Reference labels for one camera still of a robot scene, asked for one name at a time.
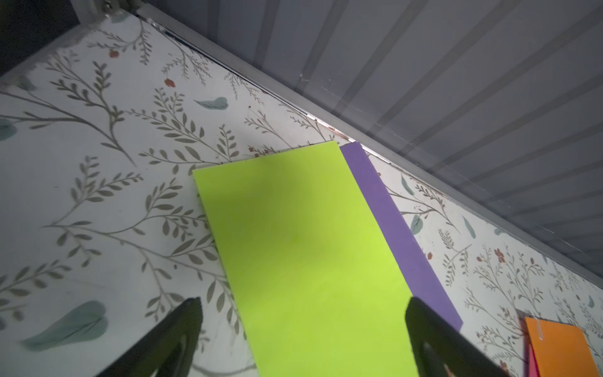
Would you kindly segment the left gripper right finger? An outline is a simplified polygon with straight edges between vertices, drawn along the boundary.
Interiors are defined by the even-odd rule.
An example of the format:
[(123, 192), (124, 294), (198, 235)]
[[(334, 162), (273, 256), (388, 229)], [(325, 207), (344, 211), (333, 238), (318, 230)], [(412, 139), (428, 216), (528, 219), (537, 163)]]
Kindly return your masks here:
[(405, 320), (420, 377), (506, 375), (420, 298), (410, 299)]

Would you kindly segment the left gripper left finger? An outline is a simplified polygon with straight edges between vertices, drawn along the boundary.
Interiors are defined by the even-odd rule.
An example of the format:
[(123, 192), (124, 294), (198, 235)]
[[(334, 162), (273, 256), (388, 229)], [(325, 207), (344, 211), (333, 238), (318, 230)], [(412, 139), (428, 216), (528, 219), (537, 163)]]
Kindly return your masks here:
[(100, 376), (187, 376), (203, 323), (201, 299), (187, 298)]

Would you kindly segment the purple paper sheet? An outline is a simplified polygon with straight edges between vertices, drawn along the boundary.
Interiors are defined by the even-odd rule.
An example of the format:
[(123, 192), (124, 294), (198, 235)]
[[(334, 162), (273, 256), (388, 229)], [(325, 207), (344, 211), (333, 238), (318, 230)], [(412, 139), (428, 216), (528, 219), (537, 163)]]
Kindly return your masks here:
[(411, 293), (444, 318), (452, 328), (460, 331), (462, 318), (361, 144), (349, 143), (340, 149)]

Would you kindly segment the lime green paper sheet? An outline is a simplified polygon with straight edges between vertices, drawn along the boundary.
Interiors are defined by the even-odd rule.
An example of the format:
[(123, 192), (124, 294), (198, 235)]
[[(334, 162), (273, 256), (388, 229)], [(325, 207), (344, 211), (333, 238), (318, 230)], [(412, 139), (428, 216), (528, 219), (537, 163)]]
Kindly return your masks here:
[(411, 291), (336, 142), (193, 177), (259, 375), (417, 375)]

